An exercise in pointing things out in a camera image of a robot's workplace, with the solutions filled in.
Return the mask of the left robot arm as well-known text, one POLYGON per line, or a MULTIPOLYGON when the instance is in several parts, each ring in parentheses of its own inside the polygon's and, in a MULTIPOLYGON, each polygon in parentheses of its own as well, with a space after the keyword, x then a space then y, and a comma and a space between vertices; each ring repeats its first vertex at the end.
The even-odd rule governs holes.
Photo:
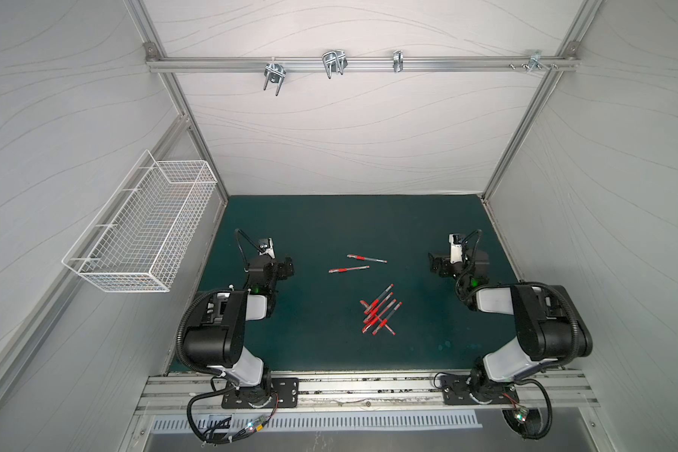
POLYGON ((214 289, 198 295, 184 312, 175 351, 185 367, 224 378, 239 389, 269 389, 269 368, 245 346, 246 326, 272 316, 277 284, 295 273, 293 260, 268 254, 250 261, 241 289, 214 289))

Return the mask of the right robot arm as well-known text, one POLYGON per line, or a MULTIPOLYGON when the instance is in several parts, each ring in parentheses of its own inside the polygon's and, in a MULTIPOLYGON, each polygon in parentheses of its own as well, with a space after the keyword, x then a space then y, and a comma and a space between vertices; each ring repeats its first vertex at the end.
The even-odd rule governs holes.
POLYGON ((428 258, 432 273, 454 280, 455 295, 468 310, 513 318, 512 340, 480 357, 461 389, 488 399, 492 391, 591 354, 591 333, 564 286, 491 284, 489 262, 480 250, 465 252, 457 246, 448 255, 430 253, 428 258))

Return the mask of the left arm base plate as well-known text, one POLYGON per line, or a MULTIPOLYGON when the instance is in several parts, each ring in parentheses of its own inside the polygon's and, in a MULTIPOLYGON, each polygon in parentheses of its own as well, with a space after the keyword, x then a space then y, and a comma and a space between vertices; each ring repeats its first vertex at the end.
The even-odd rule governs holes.
POLYGON ((232 389, 223 396, 221 407, 231 409, 296 408, 299 399, 297 378, 271 378, 258 386, 232 389))

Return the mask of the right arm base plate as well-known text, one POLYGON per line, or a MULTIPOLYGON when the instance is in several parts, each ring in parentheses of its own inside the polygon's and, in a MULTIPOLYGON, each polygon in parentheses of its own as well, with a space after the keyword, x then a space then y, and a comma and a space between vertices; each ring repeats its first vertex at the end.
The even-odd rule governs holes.
POLYGON ((493 382, 480 374, 451 374, 440 372, 432 379, 432 385, 440 391, 443 402, 449 406, 519 403, 518 395, 510 384, 493 382))

